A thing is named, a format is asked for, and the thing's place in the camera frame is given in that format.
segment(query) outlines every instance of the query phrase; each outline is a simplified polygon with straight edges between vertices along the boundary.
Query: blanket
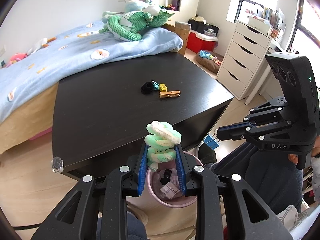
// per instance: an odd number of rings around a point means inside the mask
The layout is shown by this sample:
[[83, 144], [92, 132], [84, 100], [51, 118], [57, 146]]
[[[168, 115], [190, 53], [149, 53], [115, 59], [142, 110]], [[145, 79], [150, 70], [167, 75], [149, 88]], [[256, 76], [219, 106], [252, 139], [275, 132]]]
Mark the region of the blanket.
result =
[[0, 69], [0, 123], [15, 109], [59, 80], [102, 63], [178, 51], [181, 38], [164, 28], [147, 28], [140, 41], [99, 34], [102, 21], [76, 27], [8, 68]]

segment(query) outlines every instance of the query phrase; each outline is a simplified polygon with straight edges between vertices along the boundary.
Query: gray sleeve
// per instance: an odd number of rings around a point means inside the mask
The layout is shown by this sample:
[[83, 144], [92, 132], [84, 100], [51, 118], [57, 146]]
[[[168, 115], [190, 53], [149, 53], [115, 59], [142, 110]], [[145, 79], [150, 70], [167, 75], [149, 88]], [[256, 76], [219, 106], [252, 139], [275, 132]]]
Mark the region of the gray sleeve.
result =
[[312, 158], [311, 165], [313, 169], [312, 188], [315, 193], [315, 201], [320, 203], [320, 158]]

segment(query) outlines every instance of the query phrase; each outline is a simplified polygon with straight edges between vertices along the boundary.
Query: wooden clothespin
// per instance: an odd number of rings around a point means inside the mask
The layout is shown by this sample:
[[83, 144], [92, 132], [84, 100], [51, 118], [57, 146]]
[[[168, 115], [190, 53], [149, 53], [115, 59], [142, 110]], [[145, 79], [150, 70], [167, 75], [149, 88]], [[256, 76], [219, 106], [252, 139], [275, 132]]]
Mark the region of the wooden clothespin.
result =
[[174, 98], [179, 97], [180, 91], [167, 91], [167, 92], [160, 92], [160, 98]]

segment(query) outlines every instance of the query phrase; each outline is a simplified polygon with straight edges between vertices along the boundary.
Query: pink trash can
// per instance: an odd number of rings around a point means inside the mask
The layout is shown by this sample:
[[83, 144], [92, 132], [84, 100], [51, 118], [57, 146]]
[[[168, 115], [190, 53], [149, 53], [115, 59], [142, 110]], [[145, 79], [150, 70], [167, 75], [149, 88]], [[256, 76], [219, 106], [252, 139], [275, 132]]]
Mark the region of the pink trash can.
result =
[[[195, 157], [194, 155], [187, 153], [187, 152], [183, 152], [185, 154], [189, 154], [191, 156], [193, 156], [196, 159], [196, 162], [203, 166], [201, 161]], [[165, 170], [165, 169], [173, 169], [176, 167], [175, 161], [170, 161], [167, 163], [160, 163], [159, 164], [159, 168], [160, 170]], [[150, 195], [154, 197], [154, 199], [156, 201], [158, 201], [160, 204], [166, 206], [166, 207], [170, 207], [170, 208], [183, 208], [183, 207], [187, 207], [190, 206], [191, 204], [193, 204], [194, 202], [196, 202], [197, 197], [196, 196], [191, 196], [191, 197], [185, 197], [185, 196], [181, 196], [175, 199], [168, 199], [168, 200], [161, 200], [159, 199], [156, 194], [153, 192], [153, 188], [152, 188], [152, 178], [153, 175], [155, 174], [155, 172], [152, 172], [150, 169], [148, 169], [147, 171], [147, 176], [146, 176], [146, 180], [147, 180], [147, 187], [148, 187], [148, 191], [150, 192]]]

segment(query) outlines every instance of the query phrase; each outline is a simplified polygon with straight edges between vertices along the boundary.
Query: person's hand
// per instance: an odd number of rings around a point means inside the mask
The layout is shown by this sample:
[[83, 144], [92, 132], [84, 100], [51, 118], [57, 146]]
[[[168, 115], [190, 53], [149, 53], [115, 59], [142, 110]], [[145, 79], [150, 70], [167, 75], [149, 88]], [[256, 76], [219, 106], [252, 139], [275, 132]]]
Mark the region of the person's hand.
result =
[[[311, 156], [315, 157], [320, 153], [320, 135], [316, 138], [315, 145], [313, 146]], [[289, 161], [298, 164], [298, 156], [295, 154], [288, 154]]]

